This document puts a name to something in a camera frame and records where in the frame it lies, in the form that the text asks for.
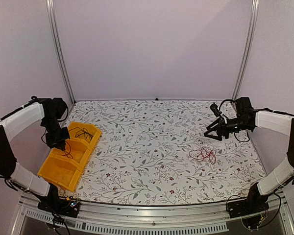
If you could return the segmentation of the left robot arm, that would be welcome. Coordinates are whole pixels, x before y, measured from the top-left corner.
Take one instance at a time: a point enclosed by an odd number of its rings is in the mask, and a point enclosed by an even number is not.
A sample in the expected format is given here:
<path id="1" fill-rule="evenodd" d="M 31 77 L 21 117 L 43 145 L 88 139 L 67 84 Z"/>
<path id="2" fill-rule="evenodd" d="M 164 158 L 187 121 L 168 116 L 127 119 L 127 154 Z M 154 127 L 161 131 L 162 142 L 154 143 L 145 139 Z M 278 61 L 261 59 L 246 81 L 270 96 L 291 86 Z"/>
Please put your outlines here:
<path id="1" fill-rule="evenodd" d="M 12 190 L 33 194 L 52 212 L 60 212 L 63 208 L 57 186 L 22 166 L 12 145 L 18 137 L 33 137 L 32 126 L 40 124 L 44 129 L 43 144 L 49 149 L 65 150 L 70 135 L 60 123 L 67 113 L 68 106 L 62 98 L 33 96 L 28 103 L 0 118 L 0 179 Z"/>

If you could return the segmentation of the yellow middle bin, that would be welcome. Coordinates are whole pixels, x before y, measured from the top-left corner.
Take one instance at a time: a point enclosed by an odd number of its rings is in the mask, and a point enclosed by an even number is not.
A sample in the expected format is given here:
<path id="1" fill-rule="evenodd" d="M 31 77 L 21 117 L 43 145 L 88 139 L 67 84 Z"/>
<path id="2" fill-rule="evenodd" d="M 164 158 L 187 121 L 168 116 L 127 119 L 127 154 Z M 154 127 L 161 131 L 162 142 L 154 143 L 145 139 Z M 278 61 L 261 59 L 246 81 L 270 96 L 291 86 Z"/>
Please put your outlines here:
<path id="1" fill-rule="evenodd" d="M 76 167 L 84 168 L 93 152 L 94 148 L 90 148 L 84 141 L 69 139 L 66 141 L 64 151 L 54 148 L 50 154 L 60 160 L 64 160 Z"/>

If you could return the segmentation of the yellow bin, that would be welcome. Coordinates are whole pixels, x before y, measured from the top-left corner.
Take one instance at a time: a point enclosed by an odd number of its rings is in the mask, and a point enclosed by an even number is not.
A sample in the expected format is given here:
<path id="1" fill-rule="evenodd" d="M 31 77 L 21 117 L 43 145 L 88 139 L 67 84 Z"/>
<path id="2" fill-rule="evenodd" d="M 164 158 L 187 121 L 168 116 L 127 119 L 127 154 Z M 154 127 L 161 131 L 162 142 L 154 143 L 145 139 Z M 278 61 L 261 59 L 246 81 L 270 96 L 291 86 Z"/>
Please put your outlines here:
<path id="1" fill-rule="evenodd" d="M 54 148 L 50 154 L 60 160 L 64 160 L 76 167 L 84 168 L 93 152 L 94 148 L 90 148 L 84 141 L 69 139 L 66 141 L 64 151 Z"/>
<path id="2" fill-rule="evenodd" d="M 82 174 L 82 169 L 68 158 L 50 155 L 46 158 L 38 176 L 63 190 L 74 192 Z"/>
<path id="3" fill-rule="evenodd" d="M 90 148 L 95 148 L 102 135 L 95 125 L 81 122 L 71 122 L 68 131 L 71 139 L 82 140 Z"/>

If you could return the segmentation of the yellow near bin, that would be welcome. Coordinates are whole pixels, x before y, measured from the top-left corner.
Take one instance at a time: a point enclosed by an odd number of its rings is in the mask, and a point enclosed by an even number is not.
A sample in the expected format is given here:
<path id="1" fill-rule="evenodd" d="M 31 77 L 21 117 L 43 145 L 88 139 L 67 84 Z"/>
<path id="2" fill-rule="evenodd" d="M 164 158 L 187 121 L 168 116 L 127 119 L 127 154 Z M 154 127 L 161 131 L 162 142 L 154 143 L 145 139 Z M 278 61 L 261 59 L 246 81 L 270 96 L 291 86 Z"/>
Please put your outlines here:
<path id="1" fill-rule="evenodd" d="M 68 158 L 50 155 L 46 158 L 38 176 L 63 190 L 74 192 L 82 174 L 82 169 Z"/>

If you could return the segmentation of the yellow far bin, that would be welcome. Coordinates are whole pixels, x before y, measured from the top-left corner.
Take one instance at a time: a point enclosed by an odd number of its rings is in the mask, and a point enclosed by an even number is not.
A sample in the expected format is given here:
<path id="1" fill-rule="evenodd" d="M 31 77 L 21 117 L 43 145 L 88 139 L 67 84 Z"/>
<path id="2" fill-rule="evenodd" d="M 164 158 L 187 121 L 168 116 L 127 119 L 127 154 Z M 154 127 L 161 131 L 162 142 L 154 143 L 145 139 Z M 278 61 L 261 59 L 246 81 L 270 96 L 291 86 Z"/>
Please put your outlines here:
<path id="1" fill-rule="evenodd" d="M 102 135 L 95 125 L 81 122 L 71 122 L 68 131 L 71 139 L 82 140 L 90 148 L 95 148 Z"/>

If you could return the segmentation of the floral patterned table mat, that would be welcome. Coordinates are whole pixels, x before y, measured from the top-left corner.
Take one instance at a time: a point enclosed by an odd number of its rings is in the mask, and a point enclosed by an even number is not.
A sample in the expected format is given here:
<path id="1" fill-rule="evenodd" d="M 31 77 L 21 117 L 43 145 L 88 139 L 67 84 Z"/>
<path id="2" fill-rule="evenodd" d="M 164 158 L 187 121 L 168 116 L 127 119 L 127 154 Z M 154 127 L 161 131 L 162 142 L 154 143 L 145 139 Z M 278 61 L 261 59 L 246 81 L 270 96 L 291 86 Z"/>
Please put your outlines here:
<path id="1" fill-rule="evenodd" d="M 76 190 L 62 196 L 126 205 L 186 205 L 246 196 L 265 176 L 245 132 L 204 137 L 210 101 L 81 101 L 68 120 L 102 135 Z"/>

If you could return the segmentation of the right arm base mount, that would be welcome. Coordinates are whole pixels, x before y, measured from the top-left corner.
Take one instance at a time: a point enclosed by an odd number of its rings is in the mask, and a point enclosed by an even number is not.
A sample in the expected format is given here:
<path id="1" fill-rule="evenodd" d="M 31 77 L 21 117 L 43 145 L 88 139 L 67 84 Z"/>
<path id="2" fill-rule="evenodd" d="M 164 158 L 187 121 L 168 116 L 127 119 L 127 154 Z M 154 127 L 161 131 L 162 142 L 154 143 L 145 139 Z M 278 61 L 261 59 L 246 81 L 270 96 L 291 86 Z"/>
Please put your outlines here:
<path id="1" fill-rule="evenodd" d="M 256 206 L 250 206 L 247 198 L 238 195 L 230 196 L 225 204 L 229 217 L 241 218 L 241 222 L 248 230 L 257 230 L 267 219 L 269 205 L 267 202 L 261 202 Z"/>

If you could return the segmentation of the front aluminium rail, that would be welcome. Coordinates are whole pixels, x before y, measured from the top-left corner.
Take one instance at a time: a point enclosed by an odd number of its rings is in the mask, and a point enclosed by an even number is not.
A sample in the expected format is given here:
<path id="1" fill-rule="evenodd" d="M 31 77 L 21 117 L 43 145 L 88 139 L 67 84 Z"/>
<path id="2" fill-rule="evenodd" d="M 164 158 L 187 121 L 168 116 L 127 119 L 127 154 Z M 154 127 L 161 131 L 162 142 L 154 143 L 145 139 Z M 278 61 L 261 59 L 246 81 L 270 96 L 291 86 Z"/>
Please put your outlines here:
<path id="1" fill-rule="evenodd" d="M 229 202 L 183 206 L 130 206 L 79 203 L 75 218 L 54 221 L 38 201 L 23 196 L 12 225 L 13 235 L 294 235 L 294 221 L 282 193 L 269 209 L 231 217 Z"/>

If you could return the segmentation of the right aluminium frame post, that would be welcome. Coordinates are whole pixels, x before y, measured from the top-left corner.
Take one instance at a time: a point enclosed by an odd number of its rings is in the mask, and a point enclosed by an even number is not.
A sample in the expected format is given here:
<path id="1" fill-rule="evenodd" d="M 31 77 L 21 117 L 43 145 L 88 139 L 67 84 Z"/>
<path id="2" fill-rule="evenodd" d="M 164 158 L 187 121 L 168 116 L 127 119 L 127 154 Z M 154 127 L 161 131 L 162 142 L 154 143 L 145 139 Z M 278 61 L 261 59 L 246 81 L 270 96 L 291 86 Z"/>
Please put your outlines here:
<path id="1" fill-rule="evenodd" d="M 260 2 L 259 0 L 252 0 L 251 1 L 251 11 L 250 11 L 250 18 L 249 18 L 249 23 L 248 23 L 244 51 L 243 51 L 240 67 L 238 70 L 236 83 L 235 83 L 234 90 L 232 93 L 233 100 L 238 98 L 242 84 L 243 84 L 244 75 L 245 75 L 245 71 L 247 68 L 248 59 L 249 59 L 249 55 L 251 52 L 253 38 L 254 38 L 255 29 L 256 29 L 256 25 L 257 25 L 259 2 Z"/>

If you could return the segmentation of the aluminium frame post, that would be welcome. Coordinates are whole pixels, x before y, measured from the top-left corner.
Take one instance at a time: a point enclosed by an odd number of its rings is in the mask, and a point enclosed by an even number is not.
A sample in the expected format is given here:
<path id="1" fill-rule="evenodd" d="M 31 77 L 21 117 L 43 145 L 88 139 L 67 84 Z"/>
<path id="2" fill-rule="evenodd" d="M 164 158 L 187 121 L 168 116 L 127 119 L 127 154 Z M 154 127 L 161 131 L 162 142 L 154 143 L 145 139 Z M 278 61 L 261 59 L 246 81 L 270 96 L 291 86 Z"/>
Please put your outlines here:
<path id="1" fill-rule="evenodd" d="M 62 75 L 62 79 L 64 82 L 64 86 L 66 88 L 69 100 L 72 104 L 75 103 L 75 97 L 73 93 L 73 89 L 70 83 L 68 71 L 66 68 L 66 63 L 61 47 L 61 42 L 60 42 L 60 37 L 59 37 L 59 32 L 58 32 L 58 27 L 57 27 L 57 22 L 56 22 L 56 14 L 55 14 L 55 9 L 54 9 L 54 1 L 53 0 L 46 0 L 46 5 L 47 5 L 47 13 L 48 13 L 48 18 L 49 18 L 49 24 L 50 24 L 50 29 L 51 29 L 51 35 L 55 47 L 55 52 L 60 68 L 60 72 Z"/>
<path id="2" fill-rule="evenodd" d="M 249 59 L 249 55 L 251 52 L 253 38 L 254 38 L 255 29 L 256 29 L 256 25 L 257 25 L 259 2 L 260 2 L 259 0 L 252 0 L 251 1 L 251 11 L 250 11 L 250 18 L 249 18 L 249 23 L 248 23 L 244 51 L 243 51 L 240 67 L 238 70 L 236 83 L 235 83 L 234 90 L 232 93 L 233 100 L 238 98 L 242 84 L 243 84 L 244 75 L 245 75 L 245 71 L 247 68 L 248 59 Z"/>

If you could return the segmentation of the left aluminium frame post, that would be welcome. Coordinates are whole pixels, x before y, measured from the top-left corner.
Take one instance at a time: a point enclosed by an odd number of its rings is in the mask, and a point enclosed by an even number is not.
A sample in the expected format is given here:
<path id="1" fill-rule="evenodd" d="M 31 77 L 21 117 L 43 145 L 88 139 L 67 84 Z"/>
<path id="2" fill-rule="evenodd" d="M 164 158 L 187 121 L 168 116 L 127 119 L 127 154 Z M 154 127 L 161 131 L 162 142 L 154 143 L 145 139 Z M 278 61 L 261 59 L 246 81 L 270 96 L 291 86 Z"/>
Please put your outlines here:
<path id="1" fill-rule="evenodd" d="M 66 88 L 69 100 L 72 104 L 75 103 L 75 97 L 73 93 L 73 89 L 70 83 L 68 71 L 66 68 L 66 63 L 61 47 L 61 42 L 60 42 L 60 37 L 59 37 L 59 32 L 58 32 L 58 27 L 57 27 L 57 22 L 56 22 L 56 14 L 55 14 L 55 9 L 54 9 L 54 1 L 53 0 L 46 0 L 46 5 L 47 5 L 47 13 L 48 13 L 48 18 L 49 18 L 49 24 L 50 24 L 50 29 L 51 29 L 51 35 L 55 47 L 55 52 L 60 68 L 60 72 L 62 75 L 62 79 L 64 82 L 64 86 Z"/>

